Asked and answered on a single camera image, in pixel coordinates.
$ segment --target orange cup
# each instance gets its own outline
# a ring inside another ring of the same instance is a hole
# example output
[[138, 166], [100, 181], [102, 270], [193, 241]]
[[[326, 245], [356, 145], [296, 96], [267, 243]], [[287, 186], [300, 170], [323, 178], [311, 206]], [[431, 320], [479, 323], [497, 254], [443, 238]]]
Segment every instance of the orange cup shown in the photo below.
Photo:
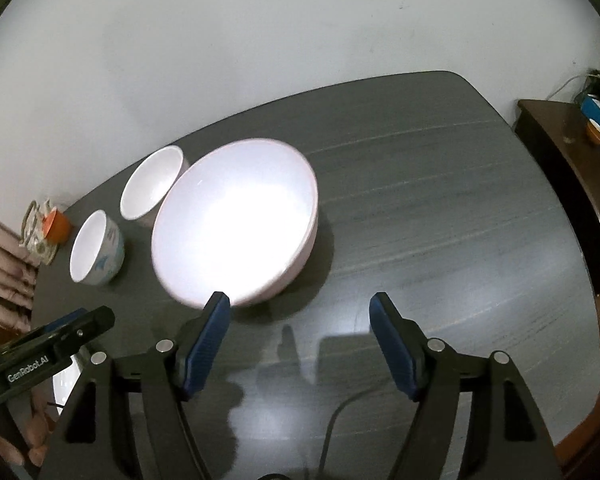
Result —
[[59, 212], [57, 207], [53, 208], [42, 222], [42, 234], [53, 244], [64, 244], [73, 228], [69, 219]]

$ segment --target bowl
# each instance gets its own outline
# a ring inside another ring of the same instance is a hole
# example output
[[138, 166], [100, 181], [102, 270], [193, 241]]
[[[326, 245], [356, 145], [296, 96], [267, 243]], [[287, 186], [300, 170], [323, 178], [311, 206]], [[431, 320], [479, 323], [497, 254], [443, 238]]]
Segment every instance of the bowl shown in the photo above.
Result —
[[136, 168], [122, 191], [122, 218], [152, 227], [162, 199], [188, 168], [189, 162], [177, 146], [166, 146], [149, 155]]
[[201, 308], [216, 290], [233, 306], [268, 300], [302, 270], [315, 242], [318, 185], [298, 150], [272, 139], [205, 155], [171, 188], [151, 240], [170, 296]]
[[84, 221], [69, 259], [69, 273], [76, 283], [102, 285], [113, 278], [125, 259], [125, 243], [116, 223], [102, 209]]

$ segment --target bowl rim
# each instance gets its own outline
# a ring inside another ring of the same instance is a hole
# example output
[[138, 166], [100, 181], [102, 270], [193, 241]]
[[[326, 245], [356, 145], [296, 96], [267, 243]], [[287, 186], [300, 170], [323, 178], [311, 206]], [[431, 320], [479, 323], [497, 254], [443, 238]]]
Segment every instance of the bowl rim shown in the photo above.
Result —
[[[76, 246], [78, 240], [80, 240], [80, 234], [84, 235], [83, 233], [85, 232], [84, 231], [85, 225], [87, 225], [89, 222], [93, 221], [93, 219], [96, 218], [96, 216], [98, 216], [100, 218], [104, 218], [104, 229], [102, 231], [102, 239], [100, 240], [100, 246], [98, 247], [98, 252], [96, 253], [96, 257], [91, 262], [89, 270], [87, 270], [87, 273], [84, 276], [82, 276], [81, 278], [79, 278], [78, 280], [76, 280], [74, 278], [73, 265], [72, 265], [72, 263], [74, 261], [74, 256], [75, 256], [75, 246]], [[104, 237], [105, 237], [106, 232], [107, 232], [107, 214], [104, 212], [104, 209], [96, 209], [96, 211], [94, 211], [93, 213], [91, 213], [87, 217], [87, 219], [82, 223], [82, 225], [80, 226], [80, 230], [78, 231], [78, 234], [75, 236], [74, 244], [71, 247], [71, 255], [69, 256], [69, 275], [71, 276], [71, 279], [75, 283], [83, 282], [87, 278], [87, 276], [89, 275], [89, 273], [93, 270], [93, 264], [98, 259], [98, 254], [100, 254], [100, 250], [102, 248], [102, 243], [104, 241]]]
[[[300, 150], [298, 150], [296, 147], [294, 147], [291, 144], [288, 144], [287, 142], [284, 142], [282, 140], [269, 139], [267, 137], [251, 137], [249, 139], [234, 140], [233, 142], [229, 142], [227, 144], [219, 146], [218, 148], [212, 150], [211, 152], [207, 153], [206, 155], [204, 155], [201, 158], [199, 158], [196, 162], [194, 162], [189, 167], [189, 169], [182, 174], [182, 176], [180, 177], [180, 179], [178, 179], [178, 182], [180, 180], [182, 180], [183, 177], [187, 173], [189, 173], [189, 171], [192, 171], [200, 162], [202, 162], [203, 160], [205, 160], [207, 157], [211, 157], [216, 152], [219, 152], [220, 150], [224, 150], [225, 148], [227, 148], [229, 146], [234, 146], [236, 144], [246, 144], [246, 143], [251, 143], [251, 142], [265, 142], [265, 143], [270, 143], [270, 144], [277, 144], [277, 145], [279, 145], [279, 146], [281, 146], [281, 147], [283, 147], [285, 149], [290, 150], [291, 152], [293, 152], [298, 157], [298, 159], [304, 165], [305, 169], [308, 170], [307, 175], [310, 177], [310, 180], [311, 180], [311, 184], [312, 184], [312, 210], [311, 210], [310, 220], [309, 220], [309, 222], [307, 222], [307, 228], [306, 228], [306, 230], [304, 232], [304, 235], [302, 236], [302, 240], [298, 244], [298, 247], [296, 247], [296, 250], [294, 251], [294, 253], [286, 261], [286, 264], [282, 267], [282, 270], [279, 270], [275, 274], [275, 276], [273, 276], [272, 278], [270, 278], [269, 280], [267, 280], [263, 285], [261, 285], [259, 288], [255, 289], [253, 292], [250, 292], [249, 294], [247, 294], [243, 298], [239, 298], [239, 300], [234, 300], [234, 298], [229, 297], [231, 306], [238, 306], [238, 307], [240, 307], [242, 305], [248, 305], [248, 304], [250, 304], [251, 301], [253, 301], [255, 298], [257, 298], [258, 296], [260, 296], [263, 293], [264, 290], [267, 290], [269, 287], [271, 287], [271, 285], [273, 285], [275, 282], [277, 282], [277, 280], [279, 280], [293, 266], [294, 262], [298, 259], [298, 257], [302, 253], [302, 250], [304, 249], [305, 245], [307, 244], [308, 239], [311, 236], [312, 231], [314, 230], [315, 224], [316, 224], [316, 222], [318, 220], [318, 180], [317, 180], [317, 178], [315, 176], [314, 168], [309, 163], [309, 161], [307, 160], [307, 158], [300, 152]], [[191, 302], [189, 300], [186, 300], [186, 298], [183, 298], [181, 295], [177, 294], [170, 286], [168, 286], [166, 283], [164, 283], [163, 279], [160, 276], [160, 273], [158, 272], [158, 269], [157, 269], [157, 266], [156, 266], [156, 263], [155, 263], [155, 232], [156, 232], [157, 227], [160, 225], [160, 218], [164, 216], [162, 214], [162, 211], [164, 209], [164, 205], [168, 202], [169, 195], [171, 194], [171, 191], [177, 186], [177, 184], [178, 183], [176, 182], [171, 187], [171, 189], [169, 190], [169, 192], [167, 193], [167, 195], [162, 200], [162, 204], [160, 205], [160, 209], [158, 210], [158, 215], [157, 215], [157, 217], [155, 219], [154, 228], [153, 228], [152, 234], [151, 234], [151, 261], [152, 261], [152, 266], [154, 268], [154, 273], [155, 273], [156, 277], [158, 278], [158, 281], [160, 282], [160, 284], [164, 287], [164, 289], [167, 291], [167, 293], [172, 298], [175, 298], [176, 300], [178, 300], [179, 302], [183, 303], [184, 305], [190, 306], [192, 308], [203, 308], [204, 305], [193, 305], [193, 304], [191, 304]]]
[[134, 177], [137, 176], [142, 171], [143, 167], [146, 168], [152, 159], [163, 154], [164, 152], [170, 152], [170, 151], [176, 151], [180, 155], [180, 164], [178, 166], [178, 171], [176, 172], [175, 176], [173, 177], [171, 186], [173, 186], [173, 184], [177, 181], [178, 176], [180, 174], [180, 170], [182, 169], [182, 163], [184, 161], [184, 153], [183, 153], [181, 147], [176, 146], [175, 144], [169, 144], [168, 146], [163, 146], [159, 150], [154, 151], [151, 155], [149, 155], [147, 158], [145, 158], [145, 160], [143, 160], [140, 163], [140, 165], [134, 170], [134, 172], [131, 174], [131, 176], [127, 179], [125, 188], [122, 190], [122, 194], [120, 195], [120, 215], [122, 216], [123, 219], [133, 221], [133, 220], [138, 220], [139, 218], [142, 218], [149, 211], [151, 211], [154, 207], [156, 207], [160, 203], [160, 200], [163, 200], [168, 195], [169, 190], [167, 190], [167, 192], [164, 195], [162, 195], [157, 202], [155, 202], [151, 207], [149, 207], [149, 209], [147, 209], [146, 211], [144, 211], [138, 215], [129, 215], [128, 216], [125, 214], [125, 211], [123, 209], [123, 202], [125, 201], [125, 197], [127, 197], [128, 194], [130, 193], [129, 184], [131, 184], [131, 181], [134, 180]]

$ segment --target gray tabletop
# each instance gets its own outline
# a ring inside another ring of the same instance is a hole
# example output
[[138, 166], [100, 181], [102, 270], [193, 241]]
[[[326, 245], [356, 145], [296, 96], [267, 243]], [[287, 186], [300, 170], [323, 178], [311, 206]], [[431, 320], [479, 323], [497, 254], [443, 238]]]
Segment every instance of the gray tabletop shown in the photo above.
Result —
[[[345, 83], [176, 144], [193, 162], [247, 137], [284, 140], [307, 156], [320, 220], [295, 282], [234, 310], [206, 389], [186, 405], [214, 478], [300, 480], [322, 466], [325, 479], [386, 478], [416, 405], [389, 380], [369, 330], [368, 302], [379, 290], [457, 351], [509, 352], [554, 442], [587, 416], [600, 389], [600, 342], [580, 248], [541, 170], [469, 83], [448, 72]], [[120, 217], [137, 165], [68, 211], [76, 225], [98, 208], [118, 222], [126, 238], [119, 275], [101, 287], [73, 283], [69, 243], [40, 271], [33, 310], [40, 325], [110, 306], [116, 325], [100, 343], [113, 356], [145, 351], [197, 315], [159, 285], [150, 231]], [[470, 408], [462, 395], [445, 478], [461, 459]]]

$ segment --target wooden side table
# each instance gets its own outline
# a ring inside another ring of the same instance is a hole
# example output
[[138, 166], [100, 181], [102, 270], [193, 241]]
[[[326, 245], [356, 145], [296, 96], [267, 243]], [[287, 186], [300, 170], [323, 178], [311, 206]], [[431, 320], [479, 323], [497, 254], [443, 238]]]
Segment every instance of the wooden side table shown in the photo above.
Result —
[[[564, 207], [596, 292], [600, 327], [600, 146], [587, 139], [587, 119], [574, 104], [521, 100], [516, 134]], [[570, 480], [600, 478], [600, 394], [591, 414], [557, 446]]]

